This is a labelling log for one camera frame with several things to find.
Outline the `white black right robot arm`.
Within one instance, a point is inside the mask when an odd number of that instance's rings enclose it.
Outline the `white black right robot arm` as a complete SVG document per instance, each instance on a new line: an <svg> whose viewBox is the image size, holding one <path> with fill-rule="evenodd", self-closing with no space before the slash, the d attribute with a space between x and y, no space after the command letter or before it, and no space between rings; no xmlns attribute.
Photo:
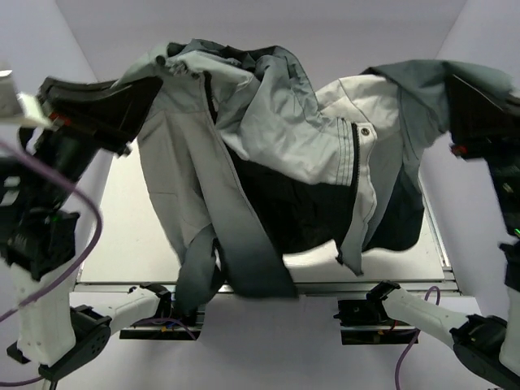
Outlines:
<svg viewBox="0 0 520 390"><path fill-rule="evenodd" d="M487 163L507 233L519 237L519 99L494 95L476 82L446 80L451 151ZM519 243L500 244L507 264L509 317L463 314L383 281L370 290L366 312L375 323L402 321L447 345L473 374L502 389L519 387Z"/></svg>

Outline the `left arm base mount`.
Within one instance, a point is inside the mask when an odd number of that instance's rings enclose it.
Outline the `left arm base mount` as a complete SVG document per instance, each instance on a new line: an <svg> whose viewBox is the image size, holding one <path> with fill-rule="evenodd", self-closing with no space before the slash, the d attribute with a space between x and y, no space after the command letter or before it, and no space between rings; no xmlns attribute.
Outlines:
<svg viewBox="0 0 520 390"><path fill-rule="evenodd" d="M145 319L137 325L124 328L119 333L121 340L192 341L202 332L205 306L188 315L170 314L169 319Z"/></svg>

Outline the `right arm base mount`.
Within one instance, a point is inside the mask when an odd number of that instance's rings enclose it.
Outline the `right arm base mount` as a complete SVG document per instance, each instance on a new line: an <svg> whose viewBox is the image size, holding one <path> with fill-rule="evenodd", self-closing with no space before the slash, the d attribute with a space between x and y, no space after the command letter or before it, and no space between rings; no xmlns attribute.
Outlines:
<svg viewBox="0 0 520 390"><path fill-rule="evenodd" d="M339 300L333 318L340 322L342 345L407 345L415 334L410 325L390 319L366 300Z"/></svg>

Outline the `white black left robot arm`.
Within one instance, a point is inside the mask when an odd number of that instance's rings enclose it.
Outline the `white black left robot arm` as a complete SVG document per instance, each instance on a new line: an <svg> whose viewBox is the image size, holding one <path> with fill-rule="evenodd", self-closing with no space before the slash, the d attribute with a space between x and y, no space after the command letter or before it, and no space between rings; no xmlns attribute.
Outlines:
<svg viewBox="0 0 520 390"><path fill-rule="evenodd" d="M19 337L7 354L36 363L52 384L91 362L122 329L171 317L171 293L159 284L133 287L114 303L71 306L86 253L76 252L79 214L63 208L75 196L91 210L94 247L101 212L77 183L98 152L129 154L162 84L157 76L121 84L47 78L31 95L2 73L1 121L18 127L20 144L1 160L1 255L19 318Z"/></svg>

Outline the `grey gradient zip jacket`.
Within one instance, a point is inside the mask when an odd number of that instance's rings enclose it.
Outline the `grey gradient zip jacket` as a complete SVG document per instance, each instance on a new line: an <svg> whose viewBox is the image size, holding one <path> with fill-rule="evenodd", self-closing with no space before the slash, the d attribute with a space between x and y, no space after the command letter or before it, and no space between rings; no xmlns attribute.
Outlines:
<svg viewBox="0 0 520 390"><path fill-rule="evenodd" d="M405 251L423 224L423 153L449 131L447 79L495 97L511 77L443 60L370 67L314 90L280 46L168 43L120 78L162 87L137 137L149 199L180 260L175 307L224 284L247 298L293 298L284 264L334 243L332 262L362 273L371 249Z"/></svg>

